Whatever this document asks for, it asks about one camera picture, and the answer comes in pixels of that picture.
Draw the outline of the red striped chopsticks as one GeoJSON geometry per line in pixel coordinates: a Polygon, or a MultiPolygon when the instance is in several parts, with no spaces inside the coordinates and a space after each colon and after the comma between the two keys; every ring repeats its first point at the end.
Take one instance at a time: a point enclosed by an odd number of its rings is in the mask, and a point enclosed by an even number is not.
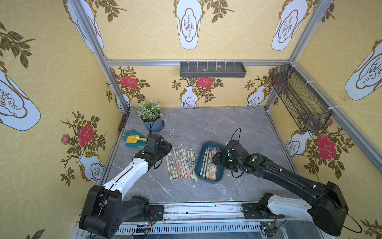
{"type": "Polygon", "coordinates": [[[177,152],[176,152],[175,148],[173,148],[173,152],[174,152],[174,159],[175,159],[175,162],[176,162],[176,165],[177,165],[177,169],[178,169],[179,178],[180,178],[181,181],[183,181],[183,176],[182,176],[182,172],[181,172],[181,169],[180,169],[179,160],[178,160],[178,156],[177,156],[177,152]]]}

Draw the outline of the green panda chopsticks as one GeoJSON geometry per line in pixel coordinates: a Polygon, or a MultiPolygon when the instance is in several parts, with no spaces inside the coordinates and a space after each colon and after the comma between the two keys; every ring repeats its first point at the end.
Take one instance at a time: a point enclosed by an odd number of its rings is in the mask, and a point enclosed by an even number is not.
{"type": "Polygon", "coordinates": [[[182,172],[182,177],[187,180],[187,173],[186,173],[186,170],[184,168],[184,163],[183,163],[183,160],[182,160],[182,156],[181,156],[181,151],[180,151],[180,148],[177,148],[176,149],[176,153],[178,154],[178,160],[179,160],[179,164],[180,164],[180,170],[182,172]]]}

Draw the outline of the teal plastic storage box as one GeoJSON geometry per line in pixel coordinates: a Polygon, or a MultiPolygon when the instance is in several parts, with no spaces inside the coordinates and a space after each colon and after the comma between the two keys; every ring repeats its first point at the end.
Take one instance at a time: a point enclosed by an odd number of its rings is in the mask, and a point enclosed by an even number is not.
{"type": "Polygon", "coordinates": [[[216,153],[223,150],[224,146],[222,144],[213,141],[203,143],[195,166],[197,179],[210,183],[218,183],[223,179],[225,168],[217,166],[212,161],[216,153]]]}

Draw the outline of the green label chopsticks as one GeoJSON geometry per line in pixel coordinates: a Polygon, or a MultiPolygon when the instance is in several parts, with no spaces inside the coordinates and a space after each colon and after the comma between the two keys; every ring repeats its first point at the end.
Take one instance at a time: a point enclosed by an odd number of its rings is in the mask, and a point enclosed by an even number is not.
{"type": "Polygon", "coordinates": [[[185,161],[187,164],[187,170],[188,170],[190,181],[194,181],[193,169],[192,169],[192,158],[188,148],[184,148],[184,156],[185,156],[185,161]]]}

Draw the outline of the green tip chopsticks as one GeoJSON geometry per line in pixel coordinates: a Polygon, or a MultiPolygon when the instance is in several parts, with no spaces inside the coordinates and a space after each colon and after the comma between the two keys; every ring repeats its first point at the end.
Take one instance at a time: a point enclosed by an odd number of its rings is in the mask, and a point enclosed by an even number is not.
{"type": "Polygon", "coordinates": [[[191,157],[192,157],[192,169],[193,169],[193,177],[194,177],[194,181],[198,181],[197,179],[197,175],[196,175],[196,172],[195,172],[195,169],[196,169],[196,153],[195,153],[195,150],[191,149],[191,157]]]}

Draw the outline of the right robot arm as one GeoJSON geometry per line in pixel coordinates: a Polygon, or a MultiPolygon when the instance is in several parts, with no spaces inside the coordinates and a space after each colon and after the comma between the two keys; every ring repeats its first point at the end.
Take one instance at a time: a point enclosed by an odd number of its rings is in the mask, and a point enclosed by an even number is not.
{"type": "Polygon", "coordinates": [[[258,153],[235,157],[230,152],[218,152],[212,161],[233,172],[241,170],[242,173],[269,180],[298,196],[294,199],[265,193],[252,209],[260,218],[292,216],[314,223],[331,236],[340,236],[349,208],[336,184],[309,180],[258,153]]]}

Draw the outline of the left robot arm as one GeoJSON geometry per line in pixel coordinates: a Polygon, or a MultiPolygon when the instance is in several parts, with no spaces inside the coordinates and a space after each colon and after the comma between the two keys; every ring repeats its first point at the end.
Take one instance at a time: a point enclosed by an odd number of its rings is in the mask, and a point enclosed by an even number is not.
{"type": "Polygon", "coordinates": [[[92,235],[110,239],[122,223],[147,219],[151,212],[149,199],[133,196],[123,201],[123,198],[139,178],[171,151],[172,145],[165,140],[156,145],[147,143],[132,157],[132,162],[112,180],[102,186],[90,188],[79,228],[92,235]]]}

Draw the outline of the bamboo print chopsticks in box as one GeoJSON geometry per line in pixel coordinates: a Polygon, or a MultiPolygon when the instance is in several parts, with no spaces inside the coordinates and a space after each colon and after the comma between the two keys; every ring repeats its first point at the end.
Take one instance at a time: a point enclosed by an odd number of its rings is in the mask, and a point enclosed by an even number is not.
{"type": "Polygon", "coordinates": [[[172,168],[172,171],[173,171],[173,178],[176,180],[176,179],[179,179],[179,175],[178,175],[178,170],[177,170],[177,167],[176,167],[176,164],[175,164],[175,161],[174,161],[174,158],[173,158],[173,152],[169,152],[169,162],[171,164],[171,168],[172,168]]]}

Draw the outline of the green garden glove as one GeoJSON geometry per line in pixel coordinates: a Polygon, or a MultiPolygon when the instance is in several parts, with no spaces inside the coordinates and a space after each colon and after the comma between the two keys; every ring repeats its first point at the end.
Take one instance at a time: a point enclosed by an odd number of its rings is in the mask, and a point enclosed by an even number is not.
{"type": "Polygon", "coordinates": [[[146,144],[146,137],[135,129],[126,131],[122,140],[126,147],[143,147],[146,144]]]}

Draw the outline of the yellow hand trowel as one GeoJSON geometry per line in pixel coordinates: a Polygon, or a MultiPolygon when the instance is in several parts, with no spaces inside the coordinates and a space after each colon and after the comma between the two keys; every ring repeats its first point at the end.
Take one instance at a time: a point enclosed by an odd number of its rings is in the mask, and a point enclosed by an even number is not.
{"type": "Polygon", "coordinates": [[[129,135],[126,139],[126,143],[128,144],[135,144],[138,141],[146,141],[147,139],[144,137],[140,137],[139,135],[129,135]]]}

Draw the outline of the potted green plant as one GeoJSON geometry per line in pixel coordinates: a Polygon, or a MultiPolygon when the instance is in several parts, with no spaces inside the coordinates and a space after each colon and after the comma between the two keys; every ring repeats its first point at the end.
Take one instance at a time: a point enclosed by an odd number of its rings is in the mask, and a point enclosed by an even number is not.
{"type": "Polygon", "coordinates": [[[160,132],[164,128],[161,105],[158,101],[149,99],[138,108],[137,112],[149,132],[160,132]]]}

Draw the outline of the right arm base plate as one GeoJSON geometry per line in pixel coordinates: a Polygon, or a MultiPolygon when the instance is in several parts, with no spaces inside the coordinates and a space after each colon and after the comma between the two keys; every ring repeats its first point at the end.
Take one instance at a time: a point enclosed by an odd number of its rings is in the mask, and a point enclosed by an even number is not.
{"type": "Polygon", "coordinates": [[[284,215],[276,215],[271,212],[268,208],[267,204],[264,202],[258,203],[244,203],[240,208],[241,212],[244,214],[244,218],[246,220],[249,219],[257,219],[257,220],[276,220],[276,219],[284,219],[284,215]]]}

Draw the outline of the aluminium front rail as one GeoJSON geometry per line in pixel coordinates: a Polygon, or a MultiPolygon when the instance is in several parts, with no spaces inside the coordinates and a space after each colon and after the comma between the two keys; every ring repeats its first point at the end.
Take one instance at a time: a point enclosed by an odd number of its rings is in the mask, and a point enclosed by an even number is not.
{"type": "MultiPolygon", "coordinates": [[[[313,223],[300,218],[285,216],[284,219],[249,219],[244,218],[241,205],[248,202],[188,202],[159,203],[164,205],[164,217],[161,222],[124,222],[112,238],[133,235],[137,238],[151,235],[169,234],[207,234],[207,233],[260,233],[267,238],[268,233],[275,233],[275,239],[330,239],[331,236],[313,223]]],[[[73,239],[100,238],[101,236],[76,229],[73,239]]]]}

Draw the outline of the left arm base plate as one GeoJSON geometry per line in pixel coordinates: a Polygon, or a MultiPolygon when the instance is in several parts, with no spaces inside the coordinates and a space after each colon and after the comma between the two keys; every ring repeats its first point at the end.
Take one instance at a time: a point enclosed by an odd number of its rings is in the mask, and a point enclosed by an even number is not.
{"type": "Polygon", "coordinates": [[[164,217],[164,205],[149,205],[143,208],[137,216],[127,222],[161,222],[164,217]]]}

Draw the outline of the grey wall shelf tray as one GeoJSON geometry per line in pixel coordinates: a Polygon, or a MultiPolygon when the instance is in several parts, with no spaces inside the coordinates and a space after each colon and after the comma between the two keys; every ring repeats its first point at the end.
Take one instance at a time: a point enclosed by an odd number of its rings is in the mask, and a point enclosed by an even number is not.
{"type": "Polygon", "coordinates": [[[247,70],[241,61],[182,61],[182,78],[244,78],[247,70]]]}

